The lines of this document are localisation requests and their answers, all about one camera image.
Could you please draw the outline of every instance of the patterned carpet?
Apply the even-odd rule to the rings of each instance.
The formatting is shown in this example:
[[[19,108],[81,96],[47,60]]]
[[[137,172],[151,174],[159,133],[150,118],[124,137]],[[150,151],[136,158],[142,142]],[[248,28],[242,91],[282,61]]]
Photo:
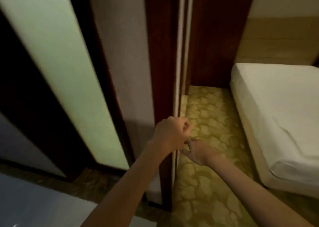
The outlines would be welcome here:
[[[185,108],[186,98],[182,100]],[[205,140],[259,182],[255,164],[230,90],[190,86],[186,117],[195,126],[192,137]],[[319,201],[270,190],[279,199],[319,226]],[[173,218],[180,226],[256,226],[223,180],[211,169],[180,154],[173,191]]]

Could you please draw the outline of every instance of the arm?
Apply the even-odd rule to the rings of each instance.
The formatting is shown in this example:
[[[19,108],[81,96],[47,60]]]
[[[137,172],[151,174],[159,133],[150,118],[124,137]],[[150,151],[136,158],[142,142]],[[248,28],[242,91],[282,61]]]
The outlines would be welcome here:
[[[229,160],[201,140],[188,140],[182,153],[199,165],[213,169],[234,192],[258,226],[312,226],[287,205],[254,182]]]
[[[81,227],[129,226],[160,163],[169,153],[183,147],[192,128],[186,118],[169,117],[159,122],[144,151]]]

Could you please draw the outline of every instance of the person's right arm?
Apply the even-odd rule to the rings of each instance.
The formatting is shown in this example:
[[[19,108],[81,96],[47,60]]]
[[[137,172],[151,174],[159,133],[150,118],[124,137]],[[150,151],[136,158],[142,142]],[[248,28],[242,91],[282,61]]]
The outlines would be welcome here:
[[[254,182],[229,160],[201,140],[188,140],[182,153],[198,165],[214,170],[245,206],[258,226],[312,226],[287,205]]]

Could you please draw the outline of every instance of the person's left arm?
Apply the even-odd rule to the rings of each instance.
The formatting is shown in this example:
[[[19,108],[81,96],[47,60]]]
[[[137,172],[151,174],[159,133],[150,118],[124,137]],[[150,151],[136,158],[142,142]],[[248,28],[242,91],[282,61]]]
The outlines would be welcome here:
[[[186,118],[169,117],[159,122],[144,151],[81,227],[129,226],[160,163],[168,154],[183,147],[192,129]]]

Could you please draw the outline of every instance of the white bed sheet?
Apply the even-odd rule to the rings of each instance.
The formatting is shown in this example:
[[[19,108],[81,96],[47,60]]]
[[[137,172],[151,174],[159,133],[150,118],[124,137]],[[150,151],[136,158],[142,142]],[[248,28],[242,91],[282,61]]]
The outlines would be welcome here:
[[[319,69],[237,63],[231,80],[269,170],[319,186]]]

